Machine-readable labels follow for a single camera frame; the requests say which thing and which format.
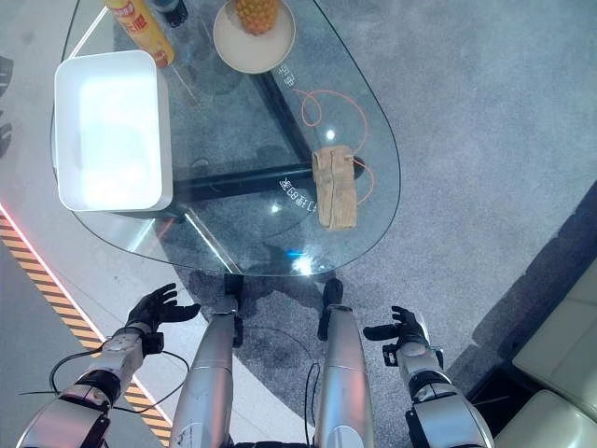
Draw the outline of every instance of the yellow can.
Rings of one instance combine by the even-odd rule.
[[[153,56],[158,67],[174,60],[174,49],[144,0],[105,0],[105,5],[135,44]]]

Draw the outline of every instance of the pineapple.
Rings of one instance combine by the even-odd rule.
[[[236,0],[236,12],[243,28],[253,35],[269,31],[278,17],[279,0]]]

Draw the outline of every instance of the orange string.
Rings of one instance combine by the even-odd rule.
[[[358,206],[361,203],[363,203],[364,201],[366,201],[368,199],[368,197],[371,195],[371,193],[373,192],[373,189],[375,188],[375,175],[373,174],[373,170],[371,170],[368,166],[366,166],[364,163],[361,163],[357,159],[353,159],[353,163],[356,163],[357,165],[361,165],[363,168],[365,168],[371,178],[371,184],[369,185],[369,191],[367,192],[367,194],[365,196],[363,196],[363,198],[359,202],[356,203],[356,205]]]
[[[346,96],[343,93],[340,93],[339,91],[330,91],[328,89],[318,89],[316,91],[301,91],[299,89],[293,89],[293,91],[300,93],[302,95],[305,95],[305,97],[302,100],[302,103],[300,105],[300,115],[302,116],[302,120],[303,122],[309,126],[310,128],[314,128],[315,126],[317,126],[322,119],[322,110],[321,110],[321,105],[319,104],[319,102],[317,101],[317,99],[315,98],[314,95],[316,95],[317,93],[327,93],[329,95],[334,95],[334,96],[338,96],[341,99],[343,99],[344,101],[350,103],[351,105],[354,106],[354,108],[357,110],[357,112],[359,113],[359,115],[361,116],[361,119],[363,120],[363,125],[364,125],[364,131],[363,131],[363,139],[361,140],[361,143],[358,145],[358,147],[356,148],[356,150],[354,151],[354,154],[356,154],[361,147],[363,147],[363,145],[365,144],[365,142],[367,141],[367,136],[368,136],[368,122],[367,122],[367,117],[365,116],[365,112],[363,111],[362,107],[360,105],[358,105],[358,103],[351,98],[350,96]],[[305,117],[305,107],[307,104],[307,100],[311,100],[314,102],[315,106],[317,107],[317,114],[318,114],[318,119],[314,122],[309,122],[307,120],[307,118]]]

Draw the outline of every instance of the brown paper bag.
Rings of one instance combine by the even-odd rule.
[[[331,231],[356,226],[353,156],[346,146],[322,147],[312,155],[319,222]]]

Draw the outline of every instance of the beige cushion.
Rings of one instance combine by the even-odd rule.
[[[513,363],[597,421],[597,260]]]
[[[495,438],[495,448],[595,448],[597,424],[553,392],[537,392]]]

